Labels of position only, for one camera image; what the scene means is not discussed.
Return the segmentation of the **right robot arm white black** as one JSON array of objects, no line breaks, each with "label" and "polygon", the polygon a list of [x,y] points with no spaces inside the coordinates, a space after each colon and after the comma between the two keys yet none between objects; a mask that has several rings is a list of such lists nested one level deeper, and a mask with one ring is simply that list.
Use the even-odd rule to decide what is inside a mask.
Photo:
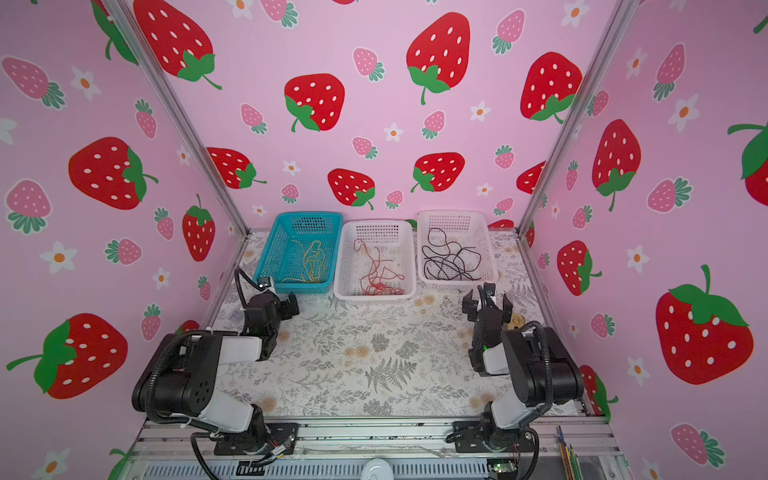
[{"label": "right robot arm white black", "polygon": [[480,376],[507,376],[511,388],[488,402],[477,420],[453,424],[446,442],[460,453],[535,446],[532,423],[584,393],[579,369],[555,330],[537,321],[513,327],[511,300],[497,298],[496,285],[485,283],[462,299],[462,312],[473,324],[468,358]]}]

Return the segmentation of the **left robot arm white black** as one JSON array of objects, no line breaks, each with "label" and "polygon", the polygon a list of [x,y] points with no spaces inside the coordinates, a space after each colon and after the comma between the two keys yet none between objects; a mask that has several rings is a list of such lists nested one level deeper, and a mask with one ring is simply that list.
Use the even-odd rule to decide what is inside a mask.
[{"label": "left robot arm white black", "polygon": [[270,427],[263,409],[216,387],[218,370],[230,364],[268,360],[278,343],[281,323],[300,313],[296,295],[286,298],[270,277],[253,280],[240,268],[235,286],[244,315],[238,333],[190,330],[168,334],[132,392],[132,406],[155,424],[191,426],[216,443],[217,455],[286,452],[298,426]]}]

